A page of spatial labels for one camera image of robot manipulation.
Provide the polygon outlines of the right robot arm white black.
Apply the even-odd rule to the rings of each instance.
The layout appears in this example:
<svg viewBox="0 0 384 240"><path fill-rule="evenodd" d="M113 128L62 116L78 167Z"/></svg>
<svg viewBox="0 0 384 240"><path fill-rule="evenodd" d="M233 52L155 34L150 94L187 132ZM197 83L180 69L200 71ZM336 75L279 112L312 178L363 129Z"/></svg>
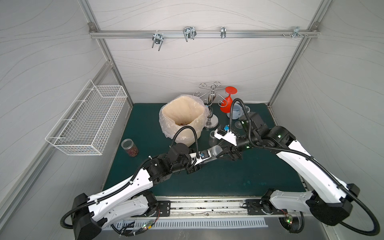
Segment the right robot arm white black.
<svg viewBox="0 0 384 240"><path fill-rule="evenodd" d="M365 236L380 233L380 223L373 212L358 198L360 189L355 184L339 180L304 149L296 137L282 126L269 128L259 114L245 112L240 117L245 135L240 136L233 129L233 118L229 124L219 126L215 137L230 143L220 156L227 155L235 161L242 153L251 149L268 150L290 165L313 188L308 192L283 192L269 189L255 204L264 214L271 215L276 210L297 211L301 215L311 213L317 220L328 226L338 224ZM352 212L355 202L373 222L370 231L360 230L344 222Z"/></svg>

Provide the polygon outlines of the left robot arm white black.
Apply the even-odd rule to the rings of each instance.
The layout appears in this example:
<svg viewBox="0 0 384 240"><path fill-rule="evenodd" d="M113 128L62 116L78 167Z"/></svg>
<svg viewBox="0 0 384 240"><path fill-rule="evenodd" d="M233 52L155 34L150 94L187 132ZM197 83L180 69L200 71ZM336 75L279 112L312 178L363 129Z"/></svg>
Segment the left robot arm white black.
<svg viewBox="0 0 384 240"><path fill-rule="evenodd" d="M132 176L105 191L76 196L72 209L62 216L60 226L73 230L77 240L92 240L104 228L113 227L125 218L154 214L159 203L150 189L168 180L173 173L190 172L202 160L200 150L192 154L185 144L175 143L184 130L192 131L195 141L198 140L193 127L180 128L166 154L149 157Z"/></svg>

